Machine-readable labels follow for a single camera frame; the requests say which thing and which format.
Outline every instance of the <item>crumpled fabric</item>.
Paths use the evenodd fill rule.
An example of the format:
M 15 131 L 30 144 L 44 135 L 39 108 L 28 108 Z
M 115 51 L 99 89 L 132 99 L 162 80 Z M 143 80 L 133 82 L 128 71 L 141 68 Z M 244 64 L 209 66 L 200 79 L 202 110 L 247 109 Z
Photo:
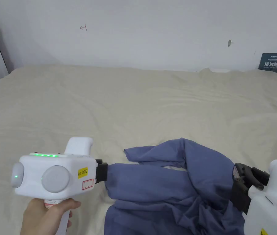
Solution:
M 107 211 L 105 235 L 244 234 L 242 213 L 229 201 L 229 158 L 183 138 L 124 151 L 139 165 L 108 167 L 105 185 L 117 200 Z

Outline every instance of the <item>dark sign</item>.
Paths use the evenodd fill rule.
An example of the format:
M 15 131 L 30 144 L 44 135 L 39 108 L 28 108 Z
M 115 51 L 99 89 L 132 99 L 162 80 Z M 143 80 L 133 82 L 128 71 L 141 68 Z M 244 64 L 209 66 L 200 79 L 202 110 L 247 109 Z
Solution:
M 263 53 L 258 69 L 277 73 L 277 53 Z

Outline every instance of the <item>beige bedsheet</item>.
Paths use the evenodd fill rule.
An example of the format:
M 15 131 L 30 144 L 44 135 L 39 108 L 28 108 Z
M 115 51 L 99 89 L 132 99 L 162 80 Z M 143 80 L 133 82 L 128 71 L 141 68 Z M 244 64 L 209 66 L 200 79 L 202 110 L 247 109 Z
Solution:
M 266 170 L 277 159 L 277 74 L 35 66 L 0 80 L 0 234 L 19 234 L 29 198 L 10 171 L 30 152 L 63 152 L 71 136 L 94 139 L 91 154 L 128 162 L 124 148 L 187 138 Z M 113 203 L 96 185 L 79 199 L 68 234 L 103 234 Z

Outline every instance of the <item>yellow label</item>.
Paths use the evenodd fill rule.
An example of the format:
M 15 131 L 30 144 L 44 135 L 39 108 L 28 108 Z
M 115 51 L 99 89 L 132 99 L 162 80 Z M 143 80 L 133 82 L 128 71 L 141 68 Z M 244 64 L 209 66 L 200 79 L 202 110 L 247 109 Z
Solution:
M 86 175 L 87 175 L 87 172 L 88 172 L 87 167 L 84 167 L 84 168 L 82 168 L 82 169 L 79 169 L 79 170 L 78 170 L 78 179 L 80 179 L 80 178 L 86 176 Z
M 268 235 L 268 233 L 262 228 L 259 235 Z

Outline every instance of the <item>white wall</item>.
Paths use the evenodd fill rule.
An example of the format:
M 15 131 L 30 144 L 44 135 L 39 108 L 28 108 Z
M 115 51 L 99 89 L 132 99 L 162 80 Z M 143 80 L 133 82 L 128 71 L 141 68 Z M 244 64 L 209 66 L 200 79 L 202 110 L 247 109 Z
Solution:
M 0 0 L 0 49 L 9 70 L 249 70 L 277 53 L 277 0 Z

